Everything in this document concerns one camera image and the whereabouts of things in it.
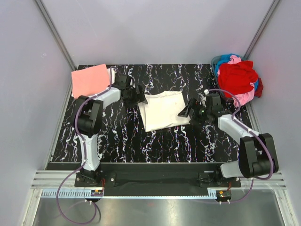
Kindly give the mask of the cream white t shirt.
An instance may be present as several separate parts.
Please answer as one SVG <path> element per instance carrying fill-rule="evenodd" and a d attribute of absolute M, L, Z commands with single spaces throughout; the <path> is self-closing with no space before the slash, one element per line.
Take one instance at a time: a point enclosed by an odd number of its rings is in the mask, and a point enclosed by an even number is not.
<path fill-rule="evenodd" d="M 145 95 L 145 98 L 148 103 L 139 103 L 138 107 L 146 132 L 190 123 L 189 116 L 178 116 L 186 106 L 182 92 L 164 91 L 157 95 Z"/>

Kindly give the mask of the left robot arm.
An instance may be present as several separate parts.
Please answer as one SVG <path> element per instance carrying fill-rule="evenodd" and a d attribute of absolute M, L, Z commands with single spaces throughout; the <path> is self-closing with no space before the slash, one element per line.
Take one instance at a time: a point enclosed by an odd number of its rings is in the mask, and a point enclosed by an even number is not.
<path fill-rule="evenodd" d="M 85 181 L 91 186 L 100 184 L 102 175 L 97 137 L 102 127 L 103 110 L 120 100 L 126 107 L 148 103 L 143 87 L 135 86 L 134 78 L 123 74 L 110 78 L 104 91 L 77 99 L 73 127 L 79 137 L 82 156 L 81 166 L 76 170 L 78 181 Z"/>

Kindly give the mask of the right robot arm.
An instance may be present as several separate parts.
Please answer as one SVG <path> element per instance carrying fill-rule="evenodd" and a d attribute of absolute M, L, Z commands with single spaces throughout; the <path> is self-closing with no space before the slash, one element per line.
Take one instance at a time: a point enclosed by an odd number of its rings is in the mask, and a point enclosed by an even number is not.
<path fill-rule="evenodd" d="M 192 98 L 178 116 L 191 117 L 190 123 L 199 126 L 205 123 L 216 124 L 238 143 L 238 159 L 221 164 L 214 172 L 216 185 L 225 186 L 235 178 L 268 180 L 278 172 L 279 165 L 272 135 L 249 128 L 229 111 L 224 110 L 219 94 L 206 95 L 204 102 Z"/>

